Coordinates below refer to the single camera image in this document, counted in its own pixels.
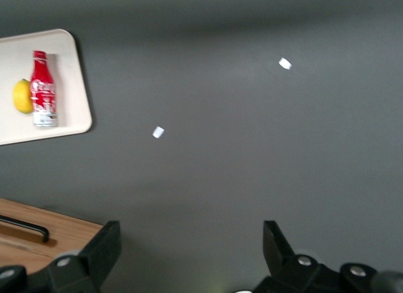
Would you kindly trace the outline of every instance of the white paper scrap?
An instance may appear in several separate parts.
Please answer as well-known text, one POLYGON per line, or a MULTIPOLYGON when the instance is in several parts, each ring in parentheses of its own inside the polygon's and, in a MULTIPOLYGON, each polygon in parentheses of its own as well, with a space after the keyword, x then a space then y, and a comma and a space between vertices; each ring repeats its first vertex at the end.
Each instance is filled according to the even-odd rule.
POLYGON ((164 133, 164 131, 165 131, 165 129, 161 128, 160 126, 157 126, 157 127, 154 129, 154 132, 152 133, 152 135, 153 135, 154 137, 156 137, 157 139, 159 139, 160 136, 164 133))
POLYGON ((284 59, 284 58, 281 58, 280 59, 280 61, 278 61, 278 63, 279 63, 279 65, 281 65, 282 66, 282 68, 285 68, 285 69, 288 69, 288 70, 290 70, 290 68, 291 68, 291 63, 289 63, 286 59, 284 59))

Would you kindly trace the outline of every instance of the white tray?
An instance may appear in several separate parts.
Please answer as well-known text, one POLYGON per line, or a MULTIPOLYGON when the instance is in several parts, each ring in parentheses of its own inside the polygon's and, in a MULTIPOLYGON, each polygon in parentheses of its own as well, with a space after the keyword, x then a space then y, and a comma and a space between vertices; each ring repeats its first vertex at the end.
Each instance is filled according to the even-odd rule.
POLYGON ((65 30, 0 38, 0 97, 0 145, 80 134, 92 124, 76 43, 65 30), (14 85, 21 79, 31 79, 34 50, 48 54, 56 88, 58 127, 36 127, 32 113, 25 115, 13 105, 14 85))

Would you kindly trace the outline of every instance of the cutting board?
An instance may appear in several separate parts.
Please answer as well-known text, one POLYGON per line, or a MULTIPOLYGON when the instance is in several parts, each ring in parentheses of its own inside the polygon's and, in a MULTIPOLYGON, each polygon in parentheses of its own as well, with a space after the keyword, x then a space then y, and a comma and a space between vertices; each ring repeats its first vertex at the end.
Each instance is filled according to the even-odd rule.
POLYGON ((65 30, 0 38, 0 97, 0 145, 79 134, 92 124, 76 43, 65 30), (36 127, 32 113, 25 115, 13 105, 14 85, 31 79, 34 50, 48 56, 55 81, 58 127, 36 127))
POLYGON ((23 265, 28 273, 46 267, 63 252, 81 250, 102 228, 98 224, 2 198, 0 214, 37 224, 49 231, 49 240, 43 243, 38 232, 0 222, 0 267, 23 265))

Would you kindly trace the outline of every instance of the wooden board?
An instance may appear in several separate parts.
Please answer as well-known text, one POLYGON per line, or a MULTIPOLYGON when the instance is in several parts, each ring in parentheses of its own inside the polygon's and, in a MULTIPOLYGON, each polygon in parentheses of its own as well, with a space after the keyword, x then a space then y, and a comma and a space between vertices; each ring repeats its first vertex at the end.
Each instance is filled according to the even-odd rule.
POLYGON ((58 254, 82 249, 101 225, 0 198, 0 214, 46 227, 49 241, 27 230, 0 222, 0 267, 24 265, 28 273, 48 265, 58 254))

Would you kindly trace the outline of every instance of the bottle label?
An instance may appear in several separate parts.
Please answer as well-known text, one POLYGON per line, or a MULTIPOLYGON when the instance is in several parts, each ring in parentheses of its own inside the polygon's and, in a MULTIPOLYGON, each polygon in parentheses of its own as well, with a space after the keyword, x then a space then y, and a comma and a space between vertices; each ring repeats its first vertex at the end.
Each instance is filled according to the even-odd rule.
POLYGON ((37 126, 57 126, 55 86, 39 79, 31 82, 33 123, 37 126))

